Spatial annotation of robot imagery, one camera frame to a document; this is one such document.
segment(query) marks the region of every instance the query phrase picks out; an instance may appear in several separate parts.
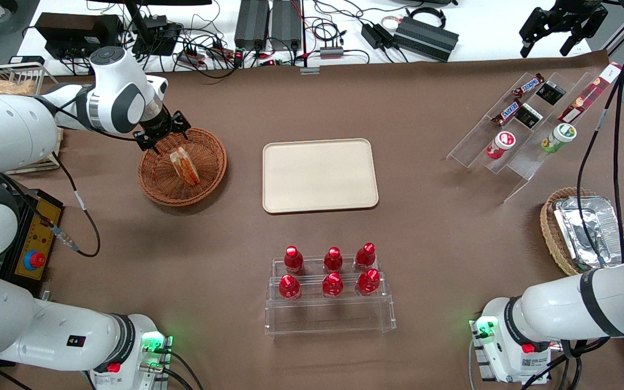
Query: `green led light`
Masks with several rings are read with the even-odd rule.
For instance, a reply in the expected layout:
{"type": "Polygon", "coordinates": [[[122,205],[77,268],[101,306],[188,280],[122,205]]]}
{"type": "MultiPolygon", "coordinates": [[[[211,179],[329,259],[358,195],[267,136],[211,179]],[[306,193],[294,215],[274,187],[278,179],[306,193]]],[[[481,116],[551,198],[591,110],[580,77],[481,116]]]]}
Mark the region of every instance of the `green led light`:
{"type": "Polygon", "coordinates": [[[495,327],[497,327],[496,317],[484,316],[476,320],[476,328],[478,328],[479,333],[492,336],[495,333],[495,327]]]}
{"type": "Polygon", "coordinates": [[[165,336],[160,333],[160,331],[149,331],[148,333],[144,333],[141,338],[141,346],[144,350],[149,350],[153,352],[156,348],[163,347],[163,342],[165,341],[165,336]]]}

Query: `foil container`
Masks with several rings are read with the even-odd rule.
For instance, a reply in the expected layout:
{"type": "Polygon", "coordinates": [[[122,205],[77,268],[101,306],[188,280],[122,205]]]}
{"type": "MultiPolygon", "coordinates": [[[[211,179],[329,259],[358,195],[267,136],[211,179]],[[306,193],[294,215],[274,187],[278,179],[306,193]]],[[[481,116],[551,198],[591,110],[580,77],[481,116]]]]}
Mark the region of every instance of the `foil container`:
{"type": "Polygon", "coordinates": [[[552,205],[573,265],[582,272],[620,265],[622,257],[618,219],[610,200],[604,197],[582,197],[581,203],[591,243],[584,232],[576,197],[562,198],[552,205]],[[600,258],[596,255],[594,247],[599,252],[600,258]]]}

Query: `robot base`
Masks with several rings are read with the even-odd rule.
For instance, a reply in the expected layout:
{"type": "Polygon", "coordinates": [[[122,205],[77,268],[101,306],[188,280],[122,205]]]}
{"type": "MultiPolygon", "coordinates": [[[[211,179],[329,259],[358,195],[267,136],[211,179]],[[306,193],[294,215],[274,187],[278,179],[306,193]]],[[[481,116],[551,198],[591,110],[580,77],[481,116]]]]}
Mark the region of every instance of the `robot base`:
{"type": "MultiPolygon", "coordinates": [[[[476,356],[481,367],[480,373],[483,380],[493,380],[490,376],[495,376],[498,382],[521,382],[526,383],[529,378],[539,373],[550,361],[550,348],[540,353],[524,353],[522,346],[518,345],[510,336],[505,325],[505,306],[509,298],[496,298],[486,304],[483,314],[478,321],[471,322],[473,330],[474,345],[476,346],[476,356]],[[480,321],[490,321],[492,335],[476,339],[478,335],[477,323],[480,321]]],[[[534,385],[543,385],[548,382],[548,376],[540,378],[534,385]]]]}
{"type": "Polygon", "coordinates": [[[134,347],[129,357],[122,363],[119,372],[90,372],[90,379],[96,390],[167,390],[168,379],[163,373],[145,373],[139,371],[143,363],[159,363],[169,368],[170,355],[159,355],[145,349],[159,347],[172,349],[172,337],[163,336],[153,321],[142,314],[129,315],[136,327],[134,347]]]}

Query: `red bottle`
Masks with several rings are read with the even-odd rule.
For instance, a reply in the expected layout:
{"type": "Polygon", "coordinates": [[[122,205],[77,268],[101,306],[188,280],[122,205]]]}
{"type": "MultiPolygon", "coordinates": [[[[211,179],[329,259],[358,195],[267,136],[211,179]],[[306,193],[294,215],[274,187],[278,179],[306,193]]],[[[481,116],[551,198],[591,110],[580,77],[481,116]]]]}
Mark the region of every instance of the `red bottle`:
{"type": "Polygon", "coordinates": [[[298,299],[302,296],[300,290],[300,282],[290,275],[284,275],[281,277],[281,282],[278,284],[278,292],[285,299],[298,299]]]}
{"type": "Polygon", "coordinates": [[[343,265],[343,257],[341,257],[341,250],[335,246],[329,248],[329,252],[324,256],[324,271],[327,274],[331,272],[340,272],[343,265]]]}
{"type": "Polygon", "coordinates": [[[289,246],[285,250],[285,257],[283,258],[285,263],[285,271],[292,275],[303,276],[305,274],[305,264],[302,261],[302,253],[294,247],[289,246]]]}
{"type": "Polygon", "coordinates": [[[327,298],[336,298],[343,291],[343,279],[336,272],[327,275],[322,282],[322,293],[327,298]]]}
{"type": "Polygon", "coordinates": [[[379,283],[379,271],[374,268],[368,269],[357,279],[356,291],[361,295],[372,294],[372,291],[379,288],[379,283]]]}
{"type": "Polygon", "coordinates": [[[358,272],[367,271],[372,267],[372,264],[374,264],[375,258],[374,244],[372,244],[372,242],[368,242],[357,251],[356,259],[353,262],[353,269],[358,272]]]}

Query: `metal rack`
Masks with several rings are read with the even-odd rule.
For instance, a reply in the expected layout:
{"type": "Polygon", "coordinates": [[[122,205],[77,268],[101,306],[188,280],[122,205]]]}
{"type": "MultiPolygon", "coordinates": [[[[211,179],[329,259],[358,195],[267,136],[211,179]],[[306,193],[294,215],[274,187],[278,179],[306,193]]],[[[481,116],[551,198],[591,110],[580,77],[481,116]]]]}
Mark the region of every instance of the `metal rack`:
{"type": "MultiPolygon", "coordinates": [[[[39,62],[0,65],[0,94],[40,94],[45,77],[49,77],[54,84],[59,83],[39,62]]],[[[59,155],[59,148],[63,138],[64,133],[62,129],[57,129],[57,144],[53,150],[57,155],[59,155]]],[[[59,162],[50,153],[50,155],[38,162],[21,166],[16,170],[5,173],[11,175],[13,173],[55,170],[56,168],[59,168],[59,162]]]]}

